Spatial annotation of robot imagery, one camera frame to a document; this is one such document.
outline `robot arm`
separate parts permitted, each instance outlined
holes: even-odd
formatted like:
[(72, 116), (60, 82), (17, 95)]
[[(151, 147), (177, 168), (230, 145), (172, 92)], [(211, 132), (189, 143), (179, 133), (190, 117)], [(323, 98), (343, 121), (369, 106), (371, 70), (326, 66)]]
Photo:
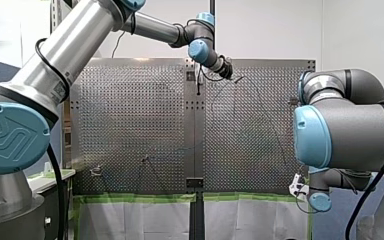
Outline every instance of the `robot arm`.
[(384, 90), (362, 70), (304, 74), (295, 110), (297, 159), (310, 167), (310, 205), (331, 208), (329, 188), (365, 190), (384, 164)]
[[(295, 154), (311, 166), (310, 205), (328, 211), (329, 187), (365, 191), (348, 223), (349, 239), (358, 211), (384, 174), (384, 90), (365, 71), (342, 70), (304, 74), (299, 94), (305, 106), (294, 114)], [(372, 179), (365, 171), (379, 174)], [(384, 197), (371, 227), (373, 239), (384, 239)]]
[(132, 34), (168, 43), (173, 48), (189, 45), (189, 56), (221, 77), (230, 79), (232, 65), (213, 50), (214, 17), (200, 13), (186, 26), (170, 24), (142, 13), (136, 13), (123, 26)]
[[(8, 137), (7, 148), (0, 146), (0, 174), (23, 170), (45, 153), (50, 129), (58, 120), (58, 104), (68, 96), (70, 86), (111, 31), (122, 29), (171, 47), (189, 45), (189, 55), (196, 62), (223, 78), (232, 76), (231, 63), (213, 50), (211, 14), (201, 13), (187, 26), (173, 25), (135, 13), (144, 3), (80, 1), (40, 48), (43, 57), (34, 55), (12, 80), (0, 83), (0, 122), (5, 130), (0, 133), (0, 141)], [(21, 139), (17, 137), (20, 134), (31, 137)]]

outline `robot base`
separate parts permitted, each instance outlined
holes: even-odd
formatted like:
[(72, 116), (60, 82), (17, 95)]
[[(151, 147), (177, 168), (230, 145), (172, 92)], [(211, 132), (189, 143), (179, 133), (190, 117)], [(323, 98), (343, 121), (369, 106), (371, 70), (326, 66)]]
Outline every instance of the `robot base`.
[(0, 218), (0, 240), (45, 239), (45, 204), (42, 196), (35, 196), (30, 208)]

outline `pegboard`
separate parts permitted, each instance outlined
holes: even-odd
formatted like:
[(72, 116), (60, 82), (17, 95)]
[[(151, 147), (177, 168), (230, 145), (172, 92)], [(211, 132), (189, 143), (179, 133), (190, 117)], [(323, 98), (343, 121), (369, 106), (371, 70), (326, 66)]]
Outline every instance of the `pegboard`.
[(235, 60), (238, 83), (193, 81), (187, 59), (95, 59), (72, 88), (75, 194), (287, 191), (307, 60)]
[(294, 158), (293, 111), (307, 60), (235, 60), (234, 79), (207, 82), (205, 191), (287, 193)]
[(72, 89), (75, 193), (185, 192), (185, 60), (92, 60)]

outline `blue joint cap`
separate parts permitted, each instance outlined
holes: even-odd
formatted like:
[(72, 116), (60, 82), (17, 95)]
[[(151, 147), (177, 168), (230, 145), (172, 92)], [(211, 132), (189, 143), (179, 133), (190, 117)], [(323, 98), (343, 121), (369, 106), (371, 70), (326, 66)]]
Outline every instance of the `blue joint cap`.
[(317, 212), (327, 212), (332, 208), (332, 201), (326, 193), (314, 193), (308, 198), (308, 202)]
[(199, 13), (198, 15), (196, 15), (196, 19), (204, 21), (206, 23), (209, 23), (209, 24), (211, 24), (211, 26), (215, 25), (214, 16), (213, 16), (213, 14), (211, 14), (209, 12)]
[(193, 40), (189, 45), (189, 57), (195, 62), (200, 64), (205, 63), (209, 54), (210, 49), (208, 48), (208, 45), (200, 39)]
[(332, 139), (326, 121), (316, 107), (307, 105), (294, 112), (295, 156), (301, 163), (325, 168), (332, 158)]
[(327, 171), (327, 170), (329, 170), (329, 168), (315, 168), (315, 167), (309, 167), (309, 168), (308, 168), (308, 173), (309, 173), (309, 174), (315, 174), (315, 173), (324, 172), (324, 171)]
[(146, 0), (121, 0), (121, 2), (130, 10), (136, 12), (145, 5)]
[(18, 103), (0, 103), (0, 174), (36, 163), (49, 140), (50, 129), (42, 115)]

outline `white wall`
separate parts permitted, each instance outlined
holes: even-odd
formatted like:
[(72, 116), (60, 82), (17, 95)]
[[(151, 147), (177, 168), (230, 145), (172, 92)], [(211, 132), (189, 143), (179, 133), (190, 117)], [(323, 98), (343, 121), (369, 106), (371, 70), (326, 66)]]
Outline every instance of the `white wall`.
[[(216, 50), (234, 58), (321, 59), (322, 0), (218, 0)], [(209, 11), (209, 0), (148, 0), (141, 12), (185, 24)], [(120, 33), (101, 45), (111, 57)], [(187, 57), (187, 49), (126, 33), (115, 57)]]
[(324, 0), (322, 70), (360, 68), (384, 86), (384, 0)]
[[(203, 11), (209, 11), (208, 0), (148, 0), (140, 12), (170, 23), (186, 24)], [(111, 33), (99, 48), (102, 57), (111, 57), (120, 32)], [(166, 43), (126, 33), (120, 40), (114, 57), (120, 58), (182, 58), (187, 49), (171, 49)]]
[(216, 16), (222, 54), (321, 60), (322, 0), (219, 0)]
[(49, 28), (49, 0), (0, 0), (0, 62), (23, 66)]

